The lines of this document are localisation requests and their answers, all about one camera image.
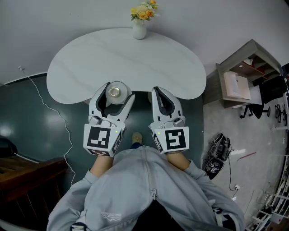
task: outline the black chair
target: black chair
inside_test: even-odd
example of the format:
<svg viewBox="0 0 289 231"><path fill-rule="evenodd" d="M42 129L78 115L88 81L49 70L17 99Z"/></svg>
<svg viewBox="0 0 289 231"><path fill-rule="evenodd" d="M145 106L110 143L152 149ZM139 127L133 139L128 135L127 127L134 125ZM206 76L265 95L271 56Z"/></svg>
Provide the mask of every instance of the black chair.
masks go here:
<svg viewBox="0 0 289 231"><path fill-rule="evenodd" d="M264 110L264 105L270 101L283 97L283 94L287 91L287 85L283 76L275 77L274 79L267 81L260 85L260 93L262 99L262 105L250 104L245 108L244 115L240 118L243 119L246 116L248 109L250 110L252 116L253 114L259 119L261 118L263 112L267 112L267 116L270 116L271 108Z"/></svg>
<svg viewBox="0 0 289 231"><path fill-rule="evenodd" d="M287 114L285 104L283 105L283 111L281 111L280 104L275 105L275 118L278 119L278 123L281 123L281 116L283 115L283 120L285 121L285 126L287 126Z"/></svg>

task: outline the shoe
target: shoe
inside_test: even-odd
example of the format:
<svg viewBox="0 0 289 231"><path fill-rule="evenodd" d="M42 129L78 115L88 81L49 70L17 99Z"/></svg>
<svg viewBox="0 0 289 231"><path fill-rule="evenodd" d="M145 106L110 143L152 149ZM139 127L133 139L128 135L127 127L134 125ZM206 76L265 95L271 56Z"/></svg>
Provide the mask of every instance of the shoe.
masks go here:
<svg viewBox="0 0 289 231"><path fill-rule="evenodd" d="M139 132L134 132L132 135L132 143L140 143L142 144L143 142L143 135Z"/></svg>

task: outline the tile floor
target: tile floor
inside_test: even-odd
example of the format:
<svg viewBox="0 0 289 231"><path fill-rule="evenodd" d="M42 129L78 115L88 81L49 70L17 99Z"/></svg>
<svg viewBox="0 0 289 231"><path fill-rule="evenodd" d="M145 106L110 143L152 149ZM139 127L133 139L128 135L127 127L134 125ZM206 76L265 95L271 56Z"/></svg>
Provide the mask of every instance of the tile floor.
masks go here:
<svg viewBox="0 0 289 231"><path fill-rule="evenodd" d="M220 102L204 105L205 130L202 156L209 150L209 142L219 132L230 138L232 148L235 149L230 155L231 188L236 184L241 187L236 193L236 203L245 213L246 225L252 221L251 216L256 215L257 210L264 204L260 198L263 195L262 189L274 192L282 171L284 157L277 156L277 154L285 154L287 142L283 143L285 130L271 130L271 127L277 124L277 119L275 119L275 104L277 103L282 107L283 98L266 104L265 109L268 106L271 107L271 115L268 118L266 113L263 113L260 119L255 116L240 119L239 116L243 114L244 108L224 109ZM237 162L240 157L253 152L257 153ZM230 172L227 160L223 170L213 179L213 182L222 187L228 195L233 196L235 192L229 189L229 181Z"/></svg>

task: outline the white vase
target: white vase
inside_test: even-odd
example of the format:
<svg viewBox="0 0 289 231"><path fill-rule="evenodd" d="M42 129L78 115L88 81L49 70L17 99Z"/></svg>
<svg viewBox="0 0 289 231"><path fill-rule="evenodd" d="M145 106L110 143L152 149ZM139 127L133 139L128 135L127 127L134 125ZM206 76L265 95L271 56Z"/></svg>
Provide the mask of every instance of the white vase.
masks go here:
<svg viewBox="0 0 289 231"><path fill-rule="evenodd" d="M146 26L144 21L134 20L132 26L132 36L136 39L143 39L146 35Z"/></svg>

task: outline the white table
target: white table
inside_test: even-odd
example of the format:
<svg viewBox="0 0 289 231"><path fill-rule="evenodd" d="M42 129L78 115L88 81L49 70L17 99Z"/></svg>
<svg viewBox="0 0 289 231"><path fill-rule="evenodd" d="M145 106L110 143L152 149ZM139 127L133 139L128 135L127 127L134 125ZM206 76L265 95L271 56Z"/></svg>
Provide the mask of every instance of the white table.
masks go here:
<svg viewBox="0 0 289 231"><path fill-rule="evenodd" d="M230 100L230 101L244 102L247 104L262 105L260 87L259 86L253 86L253 84L250 82L248 82L248 85L249 85L249 91L250 91L251 99L232 98L232 97L223 97L223 99L224 100Z"/></svg>
<svg viewBox="0 0 289 231"><path fill-rule="evenodd" d="M182 44L152 32L136 40L131 28L96 31L71 41L47 73L50 95L66 104L90 99L113 81L132 91L159 86L176 97L194 99L205 89L206 74L199 58Z"/></svg>

